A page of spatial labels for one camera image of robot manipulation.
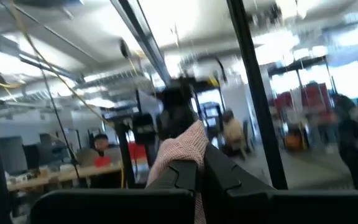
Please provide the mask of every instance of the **pink cloth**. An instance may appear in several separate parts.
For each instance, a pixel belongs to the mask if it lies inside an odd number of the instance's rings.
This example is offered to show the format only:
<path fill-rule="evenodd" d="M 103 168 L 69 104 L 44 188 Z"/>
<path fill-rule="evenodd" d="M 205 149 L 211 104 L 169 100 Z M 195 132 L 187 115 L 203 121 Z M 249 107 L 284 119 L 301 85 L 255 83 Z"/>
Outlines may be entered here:
<path fill-rule="evenodd" d="M 147 185 L 153 182 L 173 160 L 192 160 L 196 161 L 198 168 L 204 170 L 204 154 L 208 144 L 204 125 L 201 121 L 196 121 L 183 134 L 175 139 L 165 140 L 158 150 L 157 158 L 150 170 Z M 196 196 L 195 224 L 204 224 L 205 215 L 201 194 Z"/>

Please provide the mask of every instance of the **desk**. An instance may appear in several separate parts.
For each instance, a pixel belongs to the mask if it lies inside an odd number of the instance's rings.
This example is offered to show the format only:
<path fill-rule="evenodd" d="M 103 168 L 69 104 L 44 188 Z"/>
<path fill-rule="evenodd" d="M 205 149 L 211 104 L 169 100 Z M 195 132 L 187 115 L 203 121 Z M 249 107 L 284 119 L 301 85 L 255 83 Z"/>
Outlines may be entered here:
<path fill-rule="evenodd" d="M 119 172 L 120 170 L 121 170 L 121 163 L 114 163 L 106 167 L 94 167 L 94 166 L 80 167 L 78 168 L 78 174 L 80 175 L 80 178 L 87 178 L 93 175 Z M 51 174 L 49 174 L 48 177 L 39 177 L 27 181 L 18 182 L 16 184 L 8 184 L 7 188 L 8 191 L 12 192 L 16 190 L 25 190 L 33 187 L 40 187 L 43 185 L 54 183 L 56 180 L 57 182 L 64 182 L 68 180 L 74 180 L 76 178 L 77 175 L 74 169 L 67 170 L 67 171 L 63 170 L 59 172 L 52 172 Z"/>

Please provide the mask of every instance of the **ceiling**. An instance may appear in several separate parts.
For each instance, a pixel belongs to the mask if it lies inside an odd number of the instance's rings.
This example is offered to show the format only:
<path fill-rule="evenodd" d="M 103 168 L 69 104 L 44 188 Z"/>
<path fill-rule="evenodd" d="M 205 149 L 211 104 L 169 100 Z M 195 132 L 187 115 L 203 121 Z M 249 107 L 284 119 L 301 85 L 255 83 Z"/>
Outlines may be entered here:
<path fill-rule="evenodd" d="M 243 0 L 248 13 L 263 11 L 273 4 L 274 0 Z M 279 0 L 287 4 L 291 0 Z M 306 16 L 302 19 L 287 19 L 276 26 L 253 27 L 255 46 L 269 44 L 280 45 L 280 39 L 258 38 L 261 35 L 281 30 L 290 30 L 299 35 L 301 44 L 312 47 L 319 45 L 321 30 L 343 24 L 344 16 L 358 11 L 358 1 L 355 0 L 298 0 L 307 5 Z M 125 88 L 137 86 L 133 78 L 143 77 L 143 72 L 155 73 L 147 58 L 138 62 L 135 58 L 130 61 L 122 56 L 120 40 L 125 40 L 133 55 L 142 55 L 142 47 L 132 35 L 126 23 L 109 0 L 83 0 L 84 4 L 65 6 L 52 9 L 40 9 L 28 6 L 18 6 L 20 17 L 27 28 L 36 47 L 48 62 L 64 68 L 66 71 L 82 76 L 110 78 L 107 89 L 120 88 L 118 83 L 129 83 Z M 178 70 L 182 60 L 189 60 L 195 55 L 214 54 L 232 49 L 238 49 L 229 9 L 224 0 L 139 0 L 150 31 L 165 56 L 168 70 Z M 5 8 L 0 9 L 0 34 L 16 41 L 20 49 L 34 55 L 32 47 L 17 29 L 14 19 Z M 227 67 L 237 63 L 239 57 L 226 57 Z M 215 70 L 217 66 L 207 63 L 204 70 Z M 33 76 L 25 85 L 45 90 L 38 84 L 41 81 L 40 72 L 28 72 Z M 8 77 L 12 81 L 18 78 Z M 150 81 L 142 79 L 142 85 L 150 88 Z M 103 86 L 103 82 L 95 82 L 95 86 Z M 47 99 L 44 95 L 38 98 Z M 0 96 L 6 96 L 5 90 L 0 90 Z"/>

